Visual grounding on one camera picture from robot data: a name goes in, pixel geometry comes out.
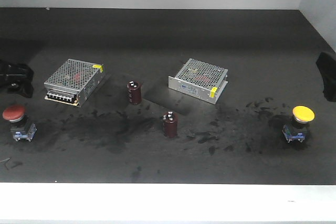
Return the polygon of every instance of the electrolytic capacitor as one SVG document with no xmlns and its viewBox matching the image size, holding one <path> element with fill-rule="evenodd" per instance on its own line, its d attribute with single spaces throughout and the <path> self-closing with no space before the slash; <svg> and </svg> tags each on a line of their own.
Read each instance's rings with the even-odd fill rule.
<svg viewBox="0 0 336 224">
<path fill-rule="evenodd" d="M 163 131 L 164 135 L 173 138 L 177 136 L 177 114 L 167 112 L 163 115 Z"/>
<path fill-rule="evenodd" d="M 137 105 L 141 102 L 141 84 L 136 81 L 130 81 L 127 84 L 130 103 Z"/>
</svg>

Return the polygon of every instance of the black tabletop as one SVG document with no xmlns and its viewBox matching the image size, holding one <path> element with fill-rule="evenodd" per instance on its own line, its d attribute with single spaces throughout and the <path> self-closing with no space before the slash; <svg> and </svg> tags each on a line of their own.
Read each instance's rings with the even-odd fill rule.
<svg viewBox="0 0 336 224">
<path fill-rule="evenodd" d="M 334 54 L 297 10 L 0 8 L 0 57 L 35 72 L 34 95 L 0 93 L 0 109 L 26 106 L 32 142 L 0 123 L 0 182 L 336 184 L 336 104 L 316 60 Z M 103 63 L 83 107 L 44 99 L 44 81 L 68 58 Z M 194 58 L 228 69 L 216 105 L 170 90 Z M 142 103 L 128 102 L 140 81 Z M 288 144 L 294 106 L 316 115 L 311 135 Z M 176 112 L 178 137 L 163 135 Z"/>
</svg>

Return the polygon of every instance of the yellow label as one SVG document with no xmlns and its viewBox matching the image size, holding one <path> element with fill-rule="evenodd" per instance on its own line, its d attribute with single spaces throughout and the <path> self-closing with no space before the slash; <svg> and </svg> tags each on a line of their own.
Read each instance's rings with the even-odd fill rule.
<svg viewBox="0 0 336 224">
<path fill-rule="evenodd" d="M 93 68 L 99 68 L 100 72 L 103 73 L 103 65 L 93 65 Z"/>
<path fill-rule="evenodd" d="M 216 88 L 216 87 L 213 87 L 213 88 L 211 89 L 211 91 L 210 91 L 210 95 L 209 95 L 209 97 L 213 98 L 213 97 L 215 96 L 216 91 L 217 91 L 217 88 Z"/>
</svg>

